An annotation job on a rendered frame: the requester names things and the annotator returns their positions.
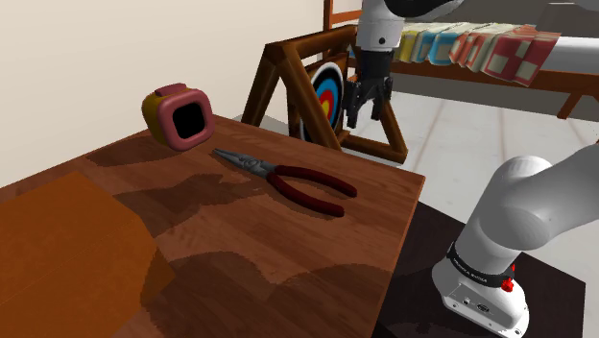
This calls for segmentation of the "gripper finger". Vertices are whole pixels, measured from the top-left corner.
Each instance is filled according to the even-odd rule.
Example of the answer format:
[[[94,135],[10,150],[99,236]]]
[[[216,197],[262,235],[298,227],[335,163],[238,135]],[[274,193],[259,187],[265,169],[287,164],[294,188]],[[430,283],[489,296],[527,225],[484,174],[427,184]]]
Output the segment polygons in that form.
[[[359,109],[372,98],[372,80],[347,82],[344,94],[344,110],[347,127],[356,128]]]
[[[391,99],[393,91],[393,79],[391,77],[385,77],[375,87],[373,94],[373,107],[371,111],[371,119],[379,120],[386,102]]]

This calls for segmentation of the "archery target on wooden stand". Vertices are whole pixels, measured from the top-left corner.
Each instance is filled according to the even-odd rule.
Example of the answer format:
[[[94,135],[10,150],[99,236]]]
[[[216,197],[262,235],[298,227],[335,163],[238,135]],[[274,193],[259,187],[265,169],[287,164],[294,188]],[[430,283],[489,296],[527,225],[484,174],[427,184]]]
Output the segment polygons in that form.
[[[282,80],[287,90],[288,102],[291,104],[291,136],[299,135],[297,123],[302,121],[306,124],[312,140],[319,145],[338,151],[348,148],[394,162],[404,162],[408,149],[390,103],[383,104],[380,116],[388,138],[386,144],[352,135],[343,128],[333,131],[323,115],[311,79],[302,64],[303,59],[326,51],[331,51],[335,57],[345,56],[347,47],[355,44],[356,33],[355,25],[346,25],[326,32],[266,44],[241,121],[258,127],[271,101],[276,83]]]

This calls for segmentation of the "brown wooden table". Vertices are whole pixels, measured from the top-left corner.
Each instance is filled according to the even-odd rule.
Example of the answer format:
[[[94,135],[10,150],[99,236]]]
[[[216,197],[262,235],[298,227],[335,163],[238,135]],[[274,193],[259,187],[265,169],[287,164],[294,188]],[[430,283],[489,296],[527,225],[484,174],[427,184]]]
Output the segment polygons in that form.
[[[214,149],[326,173],[297,205]],[[136,133],[0,188],[0,338],[370,338],[421,175],[218,118]]]

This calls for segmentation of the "dark robot stand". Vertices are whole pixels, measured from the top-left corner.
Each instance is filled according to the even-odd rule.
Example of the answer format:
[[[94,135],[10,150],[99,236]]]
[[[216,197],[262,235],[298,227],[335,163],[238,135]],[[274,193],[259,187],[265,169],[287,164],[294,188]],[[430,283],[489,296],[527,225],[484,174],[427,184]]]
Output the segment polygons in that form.
[[[419,203],[371,338],[500,338],[447,309],[431,269],[464,224]],[[530,324],[523,338],[583,338],[586,284],[527,253],[515,260]]]

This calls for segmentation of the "pink and yellow cube clock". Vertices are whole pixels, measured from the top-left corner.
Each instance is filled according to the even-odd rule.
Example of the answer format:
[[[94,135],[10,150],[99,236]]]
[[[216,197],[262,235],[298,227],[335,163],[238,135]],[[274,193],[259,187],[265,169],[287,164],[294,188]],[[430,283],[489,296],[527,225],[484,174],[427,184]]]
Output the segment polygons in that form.
[[[207,95],[183,83],[156,89],[143,100],[141,110],[154,139],[175,151],[204,143],[215,130]]]

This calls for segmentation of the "red-handled pliers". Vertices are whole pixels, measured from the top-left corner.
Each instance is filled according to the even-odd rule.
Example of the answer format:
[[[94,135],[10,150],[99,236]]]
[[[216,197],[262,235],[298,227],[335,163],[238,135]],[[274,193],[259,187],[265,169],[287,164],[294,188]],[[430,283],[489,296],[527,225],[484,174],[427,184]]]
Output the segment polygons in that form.
[[[287,200],[308,208],[321,214],[343,217],[345,210],[340,205],[335,205],[314,197],[311,197],[292,185],[288,184],[282,177],[308,180],[337,190],[350,198],[357,196],[357,189],[338,178],[326,173],[298,166],[287,166],[272,164],[268,161],[252,157],[250,155],[235,153],[223,149],[214,149],[213,153],[218,155],[240,169],[244,169],[258,177],[265,179],[279,194]]]

